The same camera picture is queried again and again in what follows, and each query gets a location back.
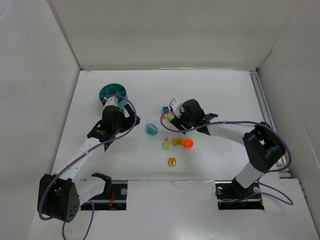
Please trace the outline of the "pale green lego brick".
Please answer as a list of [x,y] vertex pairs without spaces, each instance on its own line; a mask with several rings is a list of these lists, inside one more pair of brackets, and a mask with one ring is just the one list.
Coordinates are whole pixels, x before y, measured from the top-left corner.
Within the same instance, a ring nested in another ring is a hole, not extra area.
[[171,148],[171,143],[169,141],[164,141],[163,144],[162,144],[162,148],[164,150],[168,150],[169,151],[170,148]]
[[166,117],[167,117],[167,121],[170,122],[175,118],[175,114],[173,112],[169,113]]

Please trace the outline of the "teal square lego brick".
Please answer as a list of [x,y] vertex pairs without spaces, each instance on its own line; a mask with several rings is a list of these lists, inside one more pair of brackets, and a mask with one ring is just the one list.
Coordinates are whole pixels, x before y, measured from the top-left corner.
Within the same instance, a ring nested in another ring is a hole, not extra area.
[[169,107],[169,106],[163,106],[163,107],[162,107],[162,112],[163,112],[164,114],[168,114],[168,113],[170,112],[170,107]]

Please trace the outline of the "yellow lego brick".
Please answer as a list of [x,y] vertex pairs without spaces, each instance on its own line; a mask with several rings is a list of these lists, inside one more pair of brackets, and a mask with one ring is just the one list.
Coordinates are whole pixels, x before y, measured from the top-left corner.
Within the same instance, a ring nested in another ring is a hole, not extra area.
[[183,146],[185,144],[184,138],[173,138],[172,139],[172,145],[173,146]]

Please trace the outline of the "teal egg-shaped lego piece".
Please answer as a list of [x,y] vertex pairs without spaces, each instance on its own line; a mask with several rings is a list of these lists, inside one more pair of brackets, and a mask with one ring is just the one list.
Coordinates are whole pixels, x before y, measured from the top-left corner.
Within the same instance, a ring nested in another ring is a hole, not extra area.
[[148,134],[150,134],[152,136],[155,136],[158,134],[158,128],[152,123],[148,123],[146,125],[146,131]]

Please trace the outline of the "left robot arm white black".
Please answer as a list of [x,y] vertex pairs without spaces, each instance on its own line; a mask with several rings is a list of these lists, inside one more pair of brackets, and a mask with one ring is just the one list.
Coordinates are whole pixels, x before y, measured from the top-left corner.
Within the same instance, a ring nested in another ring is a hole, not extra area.
[[98,172],[86,176],[86,172],[113,142],[126,136],[139,123],[131,103],[124,109],[106,106],[101,120],[87,134],[74,157],[57,172],[40,179],[37,203],[40,219],[69,223],[84,203],[95,197],[108,197],[112,191],[111,177]]

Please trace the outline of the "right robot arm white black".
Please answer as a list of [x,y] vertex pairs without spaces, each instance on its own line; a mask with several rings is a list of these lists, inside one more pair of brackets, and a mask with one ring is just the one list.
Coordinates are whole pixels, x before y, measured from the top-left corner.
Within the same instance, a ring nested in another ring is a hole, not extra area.
[[286,153],[279,136],[266,122],[236,123],[213,119],[217,114],[206,114],[195,99],[178,103],[172,99],[170,123],[182,133],[195,129],[213,137],[222,137],[244,146],[248,163],[231,182],[216,183],[216,195],[222,201],[235,201],[248,197],[258,186],[257,180],[266,174]]

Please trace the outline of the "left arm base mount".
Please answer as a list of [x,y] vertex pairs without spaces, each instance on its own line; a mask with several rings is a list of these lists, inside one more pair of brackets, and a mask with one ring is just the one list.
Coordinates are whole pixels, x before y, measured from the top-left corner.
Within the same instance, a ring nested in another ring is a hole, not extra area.
[[82,211],[125,211],[127,209],[127,180],[113,180],[102,173],[93,173],[82,180],[84,193],[80,194]]

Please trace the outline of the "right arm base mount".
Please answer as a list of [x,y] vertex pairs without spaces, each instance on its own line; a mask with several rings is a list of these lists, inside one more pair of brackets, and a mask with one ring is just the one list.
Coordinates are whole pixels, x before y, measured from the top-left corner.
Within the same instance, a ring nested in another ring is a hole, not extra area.
[[243,188],[235,182],[221,180],[215,182],[215,196],[219,210],[264,210],[260,186],[254,182]]

